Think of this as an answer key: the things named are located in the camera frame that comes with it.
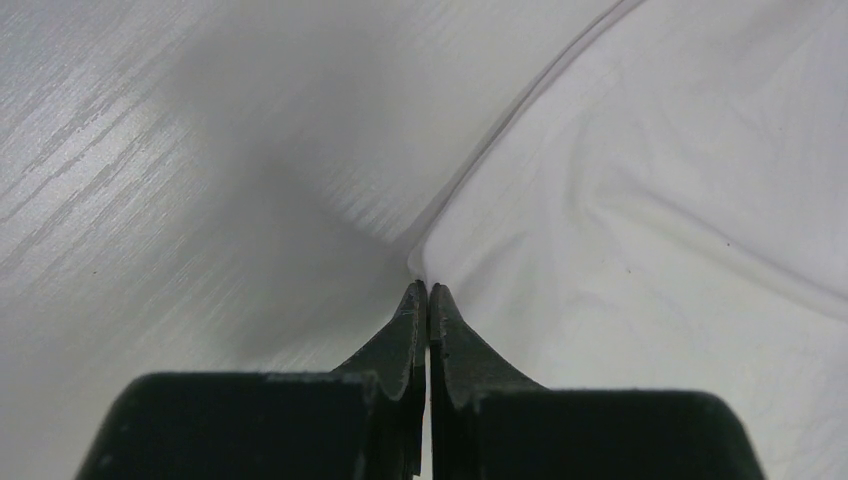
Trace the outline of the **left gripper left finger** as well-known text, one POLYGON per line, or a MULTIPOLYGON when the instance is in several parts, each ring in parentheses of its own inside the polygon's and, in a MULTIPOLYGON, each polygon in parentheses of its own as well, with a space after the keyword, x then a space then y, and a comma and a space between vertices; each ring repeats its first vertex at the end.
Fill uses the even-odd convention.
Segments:
POLYGON ((421 471, 427 290, 328 372, 159 372, 112 404, 81 479, 410 479, 421 471))

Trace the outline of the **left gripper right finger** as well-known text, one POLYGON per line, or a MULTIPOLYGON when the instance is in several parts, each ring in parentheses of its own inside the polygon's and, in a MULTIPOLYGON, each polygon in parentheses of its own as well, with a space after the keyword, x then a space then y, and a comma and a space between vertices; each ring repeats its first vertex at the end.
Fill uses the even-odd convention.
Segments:
POLYGON ((742 422, 685 390, 554 390, 511 365, 429 297, 432 464, 437 479, 760 479, 742 422))

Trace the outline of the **white t-shirt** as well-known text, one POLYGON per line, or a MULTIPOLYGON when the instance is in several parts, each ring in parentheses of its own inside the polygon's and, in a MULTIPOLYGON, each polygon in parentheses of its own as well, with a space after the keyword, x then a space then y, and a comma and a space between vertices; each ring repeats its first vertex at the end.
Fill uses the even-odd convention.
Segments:
POLYGON ((769 478, 845 478, 846 3, 629 9, 410 264, 543 384, 709 391, 769 478))

